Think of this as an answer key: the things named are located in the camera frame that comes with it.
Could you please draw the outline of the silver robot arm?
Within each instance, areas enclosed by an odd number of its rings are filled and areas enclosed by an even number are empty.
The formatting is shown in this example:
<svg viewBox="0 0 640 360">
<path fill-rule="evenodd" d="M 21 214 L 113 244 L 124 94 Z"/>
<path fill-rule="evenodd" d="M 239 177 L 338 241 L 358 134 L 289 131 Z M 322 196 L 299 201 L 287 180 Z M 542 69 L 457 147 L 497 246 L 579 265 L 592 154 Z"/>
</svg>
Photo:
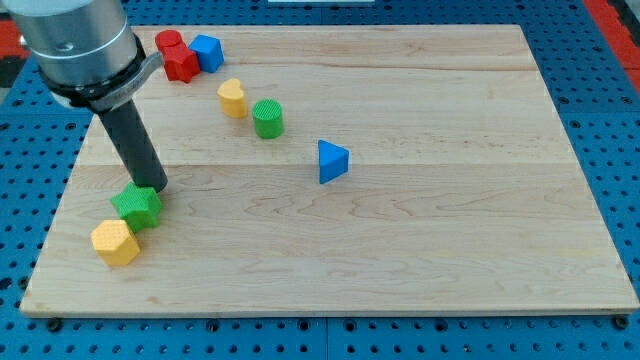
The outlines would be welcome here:
<svg viewBox="0 0 640 360">
<path fill-rule="evenodd" d="M 56 99 L 95 113 L 130 101 L 163 57 L 145 53 L 119 0 L 3 0 Z"/>
</svg>

